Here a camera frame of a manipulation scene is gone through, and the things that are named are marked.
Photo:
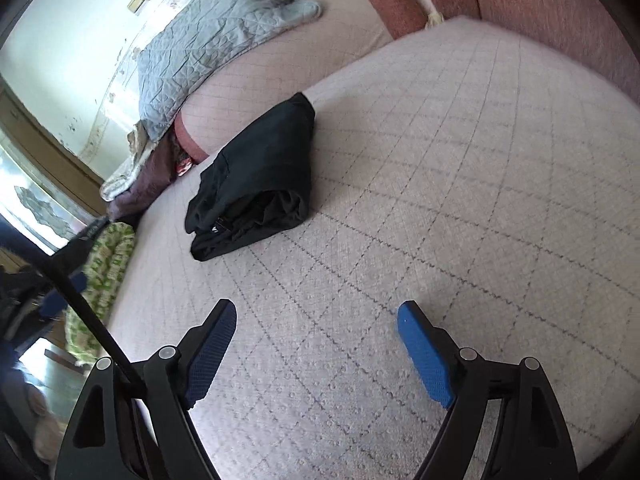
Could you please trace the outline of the black pants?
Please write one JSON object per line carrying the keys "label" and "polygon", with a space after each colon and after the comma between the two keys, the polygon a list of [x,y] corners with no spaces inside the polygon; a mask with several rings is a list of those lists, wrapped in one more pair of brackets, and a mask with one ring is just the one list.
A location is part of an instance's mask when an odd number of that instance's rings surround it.
{"label": "black pants", "polygon": [[249,124],[201,173],[184,219],[195,260],[234,252],[307,219],[314,118],[311,102],[297,92]]}

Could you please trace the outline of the green and cream folded quilt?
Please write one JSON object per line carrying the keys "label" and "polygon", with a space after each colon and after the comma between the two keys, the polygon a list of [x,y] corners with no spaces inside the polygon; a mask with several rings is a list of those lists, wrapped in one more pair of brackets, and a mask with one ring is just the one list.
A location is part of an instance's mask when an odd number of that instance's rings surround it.
{"label": "green and cream folded quilt", "polygon": [[[116,300],[129,260],[134,252],[136,233],[127,223],[110,223],[96,239],[82,269],[87,287],[81,295],[99,320],[106,324]],[[93,364],[103,348],[80,317],[68,309],[65,317],[66,350],[80,364]]]}

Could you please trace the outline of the dark purple folded blanket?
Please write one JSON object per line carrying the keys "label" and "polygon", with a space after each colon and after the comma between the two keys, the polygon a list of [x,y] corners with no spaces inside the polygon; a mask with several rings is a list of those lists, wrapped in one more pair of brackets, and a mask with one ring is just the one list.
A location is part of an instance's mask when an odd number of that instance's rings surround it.
{"label": "dark purple folded blanket", "polygon": [[133,218],[139,218],[175,182],[180,150],[174,130],[170,129],[145,162],[134,184],[107,205],[111,222],[130,223]]}

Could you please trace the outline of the cream crumpled cloth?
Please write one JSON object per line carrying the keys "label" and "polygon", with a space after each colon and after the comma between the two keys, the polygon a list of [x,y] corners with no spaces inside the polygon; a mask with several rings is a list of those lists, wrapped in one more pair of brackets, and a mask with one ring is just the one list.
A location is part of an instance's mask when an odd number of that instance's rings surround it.
{"label": "cream crumpled cloth", "polygon": [[155,143],[150,140],[142,122],[134,125],[127,134],[127,141],[129,146],[127,158],[100,187],[100,195],[105,203],[111,203],[117,196],[131,188],[155,148]]}

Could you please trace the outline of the red patterned small item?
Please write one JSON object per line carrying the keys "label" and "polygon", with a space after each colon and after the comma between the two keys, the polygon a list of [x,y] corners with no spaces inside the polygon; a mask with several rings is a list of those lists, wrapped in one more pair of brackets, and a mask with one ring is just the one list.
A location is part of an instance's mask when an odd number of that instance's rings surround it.
{"label": "red patterned small item", "polygon": [[180,160],[177,165],[176,174],[177,177],[184,176],[193,167],[193,160],[191,157],[186,157]]}

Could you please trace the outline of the pink quilted bed cover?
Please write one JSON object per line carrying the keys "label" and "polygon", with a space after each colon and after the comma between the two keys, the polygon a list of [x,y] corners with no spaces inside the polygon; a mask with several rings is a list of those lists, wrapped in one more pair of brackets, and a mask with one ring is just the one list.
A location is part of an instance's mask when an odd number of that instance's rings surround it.
{"label": "pink quilted bed cover", "polygon": [[566,56],[454,18],[307,91],[308,219],[199,262],[200,175],[143,216],[110,330],[147,359],[221,298],[238,326],[191,417],[225,479],[409,479],[444,410],[414,300],[488,360],[534,356],[587,466],[639,415],[639,109]]}

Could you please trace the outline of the grey quilted blanket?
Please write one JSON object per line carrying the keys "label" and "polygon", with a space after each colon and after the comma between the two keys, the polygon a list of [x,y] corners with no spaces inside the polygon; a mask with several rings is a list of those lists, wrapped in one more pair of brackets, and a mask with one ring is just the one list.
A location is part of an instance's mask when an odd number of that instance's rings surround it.
{"label": "grey quilted blanket", "polygon": [[140,124],[149,139],[162,138],[217,70],[321,13],[314,0],[191,0],[138,57]]}

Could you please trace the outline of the pink long bolster pillow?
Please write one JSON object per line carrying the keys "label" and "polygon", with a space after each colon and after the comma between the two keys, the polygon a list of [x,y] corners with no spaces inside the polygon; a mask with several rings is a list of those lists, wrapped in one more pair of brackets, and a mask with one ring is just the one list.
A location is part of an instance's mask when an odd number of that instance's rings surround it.
{"label": "pink long bolster pillow", "polygon": [[314,1],[318,20],[238,56],[183,103],[175,136],[194,162],[216,154],[273,105],[427,22],[418,0]]}

